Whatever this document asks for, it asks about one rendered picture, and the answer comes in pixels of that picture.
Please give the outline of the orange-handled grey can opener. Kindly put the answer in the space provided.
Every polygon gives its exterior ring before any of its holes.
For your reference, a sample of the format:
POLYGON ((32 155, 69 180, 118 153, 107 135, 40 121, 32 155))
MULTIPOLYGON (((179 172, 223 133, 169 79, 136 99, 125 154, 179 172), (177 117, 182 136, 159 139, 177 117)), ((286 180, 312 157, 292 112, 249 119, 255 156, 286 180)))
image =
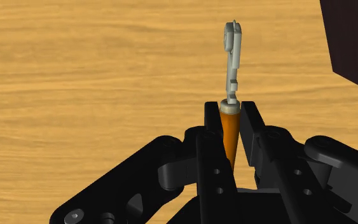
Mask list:
POLYGON ((234 169, 240 129, 240 102, 236 97, 238 91, 237 70, 240 67, 242 47, 242 28, 233 20, 224 27, 224 50, 227 53, 226 98, 220 103, 220 116, 223 126, 223 143, 226 156, 234 169))

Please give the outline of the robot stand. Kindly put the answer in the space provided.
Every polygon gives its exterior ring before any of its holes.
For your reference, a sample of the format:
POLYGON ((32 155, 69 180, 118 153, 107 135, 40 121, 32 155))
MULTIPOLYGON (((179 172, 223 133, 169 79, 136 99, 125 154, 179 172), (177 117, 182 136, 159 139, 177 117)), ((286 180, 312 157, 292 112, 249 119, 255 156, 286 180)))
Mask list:
POLYGON ((358 85, 358 0, 319 0, 334 73, 358 85))

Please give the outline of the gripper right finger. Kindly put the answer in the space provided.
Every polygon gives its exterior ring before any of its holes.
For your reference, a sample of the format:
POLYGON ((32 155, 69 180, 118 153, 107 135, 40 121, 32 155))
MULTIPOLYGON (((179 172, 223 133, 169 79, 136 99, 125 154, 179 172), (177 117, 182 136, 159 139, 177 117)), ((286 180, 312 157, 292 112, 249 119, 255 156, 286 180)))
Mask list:
POLYGON ((280 194, 291 224, 358 224, 358 150, 328 136, 301 144, 252 101, 241 103, 240 137, 257 188, 280 194))

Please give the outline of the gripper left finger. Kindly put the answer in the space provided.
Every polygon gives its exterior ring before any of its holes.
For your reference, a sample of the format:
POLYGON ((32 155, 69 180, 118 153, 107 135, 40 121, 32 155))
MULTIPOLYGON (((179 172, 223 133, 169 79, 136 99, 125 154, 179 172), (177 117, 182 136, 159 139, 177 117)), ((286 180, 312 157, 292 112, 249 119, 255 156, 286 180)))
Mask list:
POLYGON ((216 102, 206 102, 204 125, 191 127, 180 140, 159 136, 58 207, 49 224, 146 224, 184 187, 197 195, 167 224, 237 222, 237 192, 223 146, 216 102))

